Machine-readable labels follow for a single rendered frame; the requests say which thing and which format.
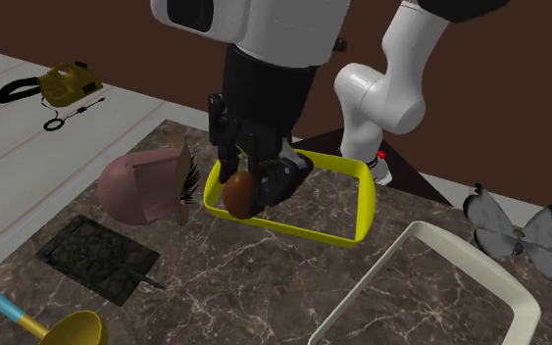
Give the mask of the grey butterfly figure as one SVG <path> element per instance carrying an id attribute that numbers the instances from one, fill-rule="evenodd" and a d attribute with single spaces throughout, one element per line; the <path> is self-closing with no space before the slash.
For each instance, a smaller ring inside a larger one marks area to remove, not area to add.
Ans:
<path id="1" fill-rule="evenodd" d="M 494 260 L 526 253 L 529 261 L 552 281 L 552 205 L 538 211 L 516 228 L 481 184 L 463 203 L 465 217 L 474 225 L 474 239 L 480 251 Z"/>

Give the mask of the black tablet with stylus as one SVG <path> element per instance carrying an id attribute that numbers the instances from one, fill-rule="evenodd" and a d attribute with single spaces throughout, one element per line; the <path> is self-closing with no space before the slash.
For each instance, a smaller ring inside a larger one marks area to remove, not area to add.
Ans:
<path id="1" fill-rule="evenodd" d="M 35 258 L 121 307 L 140 282 L 162 289 L 147 276 L 160 254 L 78 215 Z"/>

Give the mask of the dark robot stand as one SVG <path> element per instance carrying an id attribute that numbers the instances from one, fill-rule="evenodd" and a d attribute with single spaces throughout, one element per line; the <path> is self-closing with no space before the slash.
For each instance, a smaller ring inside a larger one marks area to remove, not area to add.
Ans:
<path id="1" fill-rule="evenodd" d="M 292 146 L 297 149 L 338 156 L 338 147 L 342 135 L 343 129 L 340 128 L 302 139 L 293 143 Z M 389 187 L 451 206 L 451 203 L 385 140 L 381 142 L 379 149 L 385 153 L 385 161 L 388 163 L 393 176 L 393 180 L 388 184 Z"/>

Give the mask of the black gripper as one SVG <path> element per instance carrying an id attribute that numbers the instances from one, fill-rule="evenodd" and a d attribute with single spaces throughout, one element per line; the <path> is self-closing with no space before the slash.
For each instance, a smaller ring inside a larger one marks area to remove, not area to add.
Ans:
<path id="1" fill-rule="evenodd" d="M 309 157 L 292 148 L 290 138 L 317 69 L 277 66 L 234 44 L 226 48 L 222 93 L 208 97 L 209 139 L 221 163 L 219 182 L 225 184 L 237 173 L 236 141 L 241 142 L 244 134 L 257 135 L 266 128 L 280 138 L 275 154 L 264 139 L 251 135 L 247 154 L 254 187 L 248 208 L 252 217 L 289 199 L 314 169 Z"/>

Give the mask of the yellow rectangular frame tray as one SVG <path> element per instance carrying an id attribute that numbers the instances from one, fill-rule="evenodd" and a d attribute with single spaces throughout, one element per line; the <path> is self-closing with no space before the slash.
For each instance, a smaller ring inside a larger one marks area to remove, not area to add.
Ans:
<path id="1" fill-rule="evenodd" d="M 216 161 L 212 166 L 210 173 L 205 182 L 203 193 L 204 207 L 215 217 L 224 220 L 251 224 L 258 227 L 280 231 L 286 234 L 302 237 L 334 246 L 351 248 L 361 242 L 369 232 L 373 223 L 376 209 L 376 190 L 372 173 L 368 166 L 361 161 L 337 157 L 328 154 L 295 149 L 298 154 L 303 154 L 311 159 L 316 168 L 343 173 L 356 177 L 359 180 L 358 202 L 355 238 L 349 239 L 338 237 L 323 232 L 317 232 L 307 228 L 301 228 L 295 225 L 273 222 L 261 218 L 252 218 L 248 220 L 240 220 L 233 217 L 227 210 L 216 207 L 216 204 L 223 191 L 223 186 L 219 182 L 219 173 L 221 163 Z"/>

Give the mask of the brown egg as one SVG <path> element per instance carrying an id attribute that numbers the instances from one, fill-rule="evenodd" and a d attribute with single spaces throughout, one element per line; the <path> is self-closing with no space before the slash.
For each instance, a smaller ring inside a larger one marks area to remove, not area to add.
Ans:
<path id="1" fill-rule="evenodd" d="M 254 177 L 247 171 L 236 172 L 226 181 L 222 190 L 222 199 L 227 211 L 233 217 L 242 220 L 252 218 L 254 189 Z"/>

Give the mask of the white rectangular frame tray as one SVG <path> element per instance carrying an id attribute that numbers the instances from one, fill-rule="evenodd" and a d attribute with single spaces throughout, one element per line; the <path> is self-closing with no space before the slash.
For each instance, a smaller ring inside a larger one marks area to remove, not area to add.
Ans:
<path id="1" fill-rule="evenodd" d="M 424 242 L 425 245 L 465 272 L 511 308 L 514 317 L 501 345 L 530 345 L 541 317 L 541 309 L 535 298 L 511 274 L 479 249 L 445 229 L 422 221 L 412 222 L 406 227 L 318 326 L 310 336 L 307 345 L 317 345 L 319 343 L 325 333 L 354 302 L 377 272 L 411 237 L 416 237 Z"/>

